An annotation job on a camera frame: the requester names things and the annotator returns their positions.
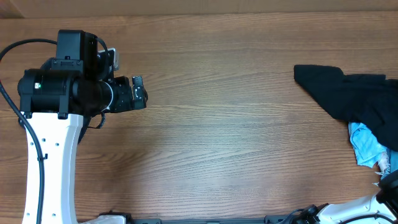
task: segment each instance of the wooden tabletop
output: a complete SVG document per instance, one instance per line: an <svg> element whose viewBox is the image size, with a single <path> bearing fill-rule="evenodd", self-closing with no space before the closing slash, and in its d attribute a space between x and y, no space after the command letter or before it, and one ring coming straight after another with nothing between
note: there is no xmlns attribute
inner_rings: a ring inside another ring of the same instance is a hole
<svg viewBox="0 0 398 224"><path fill-rule="evenodd" d="M293 78L295 64L398 78L398 12L136 16L0 20L0 48L83 29L120 52L117 76L142 75L148 108L109 114L78 146L79 220L110 209L134 218L289 213L377 192L356 165L347 124ZM17 82L55 46L10 51L0 78ZM21 223L25 131L0 98L0 223Z"/></svg>

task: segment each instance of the cloth pile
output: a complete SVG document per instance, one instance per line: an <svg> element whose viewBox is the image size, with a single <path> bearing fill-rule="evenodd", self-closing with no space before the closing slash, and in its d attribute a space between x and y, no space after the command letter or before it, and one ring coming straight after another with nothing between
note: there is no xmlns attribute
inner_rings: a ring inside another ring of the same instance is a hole
<svg viewBox="0 0 398 224"><path fill-rule="evenodd" d="M385 75L344 75L337 67L296 65L295 81L348 130L358 165L398 169L398 80Z"/></svg>

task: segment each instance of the black cloth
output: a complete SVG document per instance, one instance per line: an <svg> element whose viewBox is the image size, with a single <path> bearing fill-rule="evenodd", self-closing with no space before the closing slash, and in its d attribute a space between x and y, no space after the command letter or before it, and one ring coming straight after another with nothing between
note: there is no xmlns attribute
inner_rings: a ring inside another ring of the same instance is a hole
<svg viewBox="0 0 398 224"><path fill-rule="evenodd" d="M380 144L398 151L398 80L319 65L296 65L294 79L332 118L362 122Z"/></svg>

